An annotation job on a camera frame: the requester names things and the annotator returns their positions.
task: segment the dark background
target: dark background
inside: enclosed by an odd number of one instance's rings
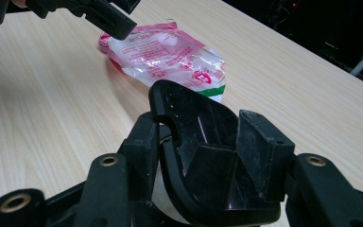
[[[363,0],[224,2],[345,71],[363,58]]]

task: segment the black device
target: black device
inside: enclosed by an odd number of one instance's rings
[[[0,0],[0,25],[6,13],[31,10],[44,19],[49,11],[66,8],[77,17],[85,15],[86,20],[115,39],[124,40],[137,24],[111,3],[130,14],[139,2],[140,0],[26,0],[27,9],[19,9],[9,0]]]
[[[336,66],[363,59],[363,0],[273,0],[267,26]]]
[[[0,226],[259,226],[277,221],[285,199],[290,226],[363,226],[363,193],[334,164],[294,154],[294,143],[264,116],[227,107],[160,80],[117,153],[91,164],[87,180],[46,200],[37,189],[0,198]],[[151,197],[158,163],[177,210]]]

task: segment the pink packaging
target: pink packaging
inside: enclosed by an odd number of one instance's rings
[[[220,102],[225,89],[224,60],[178,30],[175,22],[138,26],[124,41],[103,32],[99,48],[123,71],[151,86],[169,79]]]

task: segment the table surface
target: table surface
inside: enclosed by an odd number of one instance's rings
[[[362,81],[220,0],[145,0],[130,17],[175,21],[215,49],[224,105],[263,114],[297,154],[329,158],[363,191]],[[49,198],[84,181],[149,111],[148,88],[98,51],[100,32],[64,9],[44,20],[10,14],[0,26],[0,196],[34,187]],[[172,209],[161,188],[156,200]],[[285,214],[273,224],[287,225]]]

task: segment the green stripe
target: green stripe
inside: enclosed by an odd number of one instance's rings
[[[203,96],[219,96],[225,92],[226,85],[223,85],[218,88],[211,88],[203,91],[199,91],[198,93],[202,94]]]

